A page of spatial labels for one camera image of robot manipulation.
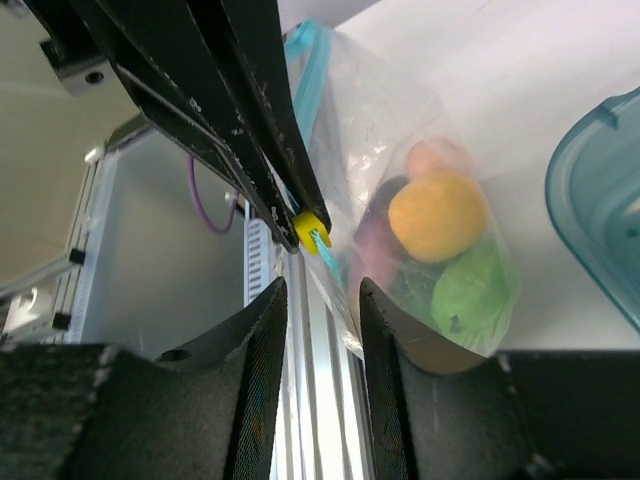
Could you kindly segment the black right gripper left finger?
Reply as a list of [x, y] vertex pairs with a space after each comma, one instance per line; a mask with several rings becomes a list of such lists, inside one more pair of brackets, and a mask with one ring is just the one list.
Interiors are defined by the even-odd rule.
[[5, 479], [265, 479], [287, 285], [155, 361], [114, 345], [1, 348]]

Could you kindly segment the purple eggplant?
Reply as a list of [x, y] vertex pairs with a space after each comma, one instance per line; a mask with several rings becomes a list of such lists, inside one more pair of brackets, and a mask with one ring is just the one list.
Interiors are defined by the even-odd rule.
[[350, 285], [356, 290], [365, 277], [380, 288], [387, 288], [399, 264], [405, 260], [405, 250], [391, 229], [388, 211], [391, 200], [406, 184], [404, 176], [385, 181], [362, 217], [355, 234], [356, 248], [350, 271]]

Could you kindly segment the blue translucent plastic basin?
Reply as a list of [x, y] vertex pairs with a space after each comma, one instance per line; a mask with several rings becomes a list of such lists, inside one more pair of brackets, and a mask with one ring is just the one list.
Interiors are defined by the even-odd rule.
[[564, 245], [638, 329], [638, 89], [605, 99], [562, 138], [546, 171], [545, 202]]

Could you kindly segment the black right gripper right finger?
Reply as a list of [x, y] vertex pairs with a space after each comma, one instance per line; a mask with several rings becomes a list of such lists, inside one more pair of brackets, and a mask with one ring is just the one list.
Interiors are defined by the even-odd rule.
[[371, 280], [359, 293], [379, 479], [635, 479], [634, 351], [483, 358], [420, 325]]

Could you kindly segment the clear zip top bag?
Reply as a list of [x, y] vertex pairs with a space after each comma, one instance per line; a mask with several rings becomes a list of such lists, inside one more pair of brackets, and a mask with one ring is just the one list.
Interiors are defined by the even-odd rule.
[[[351, 38], [307, 20], [288, 35], [284, 51], [295, 118], [332, 224], [328, 234], [305, 229], [305, 263], [344, 343], [360, 353], [360, 287], [350, 285], [350, 271], [355, 234], [369, 203], [388, 179], [404, 176], [407, 184], [412, 181], [405, 160], [418, 141], [441, 137], [465, 146], [434, 90], [396, 71]], [[464, 176], [476, 182], [488, 207], [487, 230], [475, 244], [499, 244], [512, 271], [516, 301], [509, 253], [474, 166]], [[464, 252], [425, 264], [447, 268]]]

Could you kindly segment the orange fruit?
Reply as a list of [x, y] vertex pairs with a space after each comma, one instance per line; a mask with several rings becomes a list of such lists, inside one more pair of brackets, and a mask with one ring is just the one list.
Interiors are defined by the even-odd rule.
[[414, 259], [439, 263], [468, 250], [488, 227], [488, 207], [479, 186], [454, 171], [410, 181], [391, 200], [391, 230]]

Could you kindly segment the green bell pepper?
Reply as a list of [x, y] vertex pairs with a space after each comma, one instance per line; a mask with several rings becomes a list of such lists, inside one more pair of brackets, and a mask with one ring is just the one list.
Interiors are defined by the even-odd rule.
[[405, 312], [430, 326], [435, 323], [431, 303], [435, 285], [446, 268], [445, 264], [425, 264], [409, 260], [394, 276], [389, 297]]

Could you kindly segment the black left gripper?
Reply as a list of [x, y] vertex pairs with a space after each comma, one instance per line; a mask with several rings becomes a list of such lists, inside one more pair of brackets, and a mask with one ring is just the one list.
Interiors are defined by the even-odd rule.
[[189, 2], [25, 4], [49, 35], [40, 48], [71, 96], [96, 90], [116, 73], [145, 119], [237, 188], [294, 252], [299, 240], [282, 181], [242, 119], [230, 69], [207, 47]]

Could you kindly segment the pink egg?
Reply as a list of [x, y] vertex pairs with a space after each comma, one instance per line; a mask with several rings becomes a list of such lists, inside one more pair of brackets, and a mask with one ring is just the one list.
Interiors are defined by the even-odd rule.
[[409, 149], [405, 168], [407, 177], [414, 180], [440, 170], [455, 170], [470, 175], [473, 162], [467, 150], [457, 143], [432, 137], [418, 141]]

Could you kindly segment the light green cucumber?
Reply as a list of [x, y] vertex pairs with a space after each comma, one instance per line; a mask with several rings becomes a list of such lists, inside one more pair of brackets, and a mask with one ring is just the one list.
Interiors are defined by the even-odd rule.
[[447, 339], [483, 357], [511, 320], [515, 283], [499, 244], [482, 240], [452, 261], [435, 284], [431, 316]]

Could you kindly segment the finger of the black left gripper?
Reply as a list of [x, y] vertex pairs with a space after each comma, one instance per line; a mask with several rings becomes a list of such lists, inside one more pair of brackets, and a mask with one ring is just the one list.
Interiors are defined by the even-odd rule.
[[190, 1], [207, 47], [230, 69], [240, 115], [292, 204], [332, 224], [296, 122], [275, 1]]

